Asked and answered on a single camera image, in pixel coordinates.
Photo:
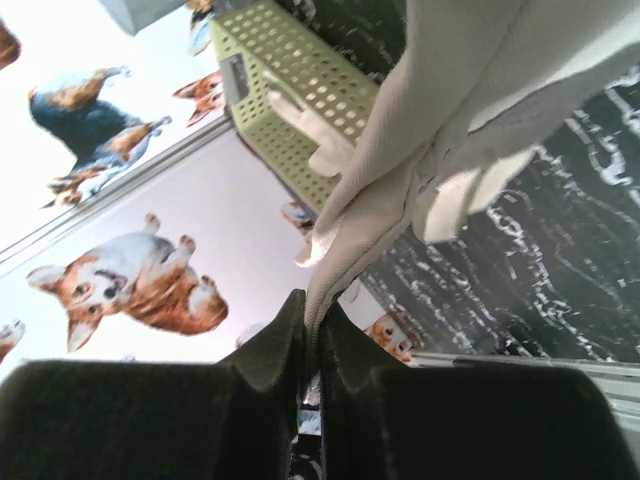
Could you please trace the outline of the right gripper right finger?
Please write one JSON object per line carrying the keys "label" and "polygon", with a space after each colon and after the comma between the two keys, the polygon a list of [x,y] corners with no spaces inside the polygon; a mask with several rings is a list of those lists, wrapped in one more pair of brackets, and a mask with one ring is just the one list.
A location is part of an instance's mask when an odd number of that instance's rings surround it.
{"label": "right gripper right finger", "polygon": [[570,368],[412,368],[339,307],[319,330],[329,479],[635,479],[596,384]]}

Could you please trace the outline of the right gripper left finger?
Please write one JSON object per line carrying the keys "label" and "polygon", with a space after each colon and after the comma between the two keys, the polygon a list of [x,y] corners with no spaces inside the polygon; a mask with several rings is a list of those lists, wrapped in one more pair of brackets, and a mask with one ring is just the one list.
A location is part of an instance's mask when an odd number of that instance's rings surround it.
{"label": "right gripper left finger", "polygon": [[1,387],[5,479],[284,479],[305,294],[214,364],[34,361]]}

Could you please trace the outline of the white grey glove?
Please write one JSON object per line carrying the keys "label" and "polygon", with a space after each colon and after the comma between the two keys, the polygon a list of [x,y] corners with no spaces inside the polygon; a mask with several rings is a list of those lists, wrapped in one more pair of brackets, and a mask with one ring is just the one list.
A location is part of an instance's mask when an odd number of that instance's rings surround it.
{"label": "white grey glove", "polygon": [[267,99],[282,120],[317,145],[307,161],[316,174],[332,178],[344,172],[354,151],[354,146],[349,141],[315,111],[289,100],[282,92],[270,90]]}
{"label": "white grey glove", "polygon": [[524,151],[639,59],[635,1],[410,1],[406,48],[311,235],[304,323],[450,177]]}

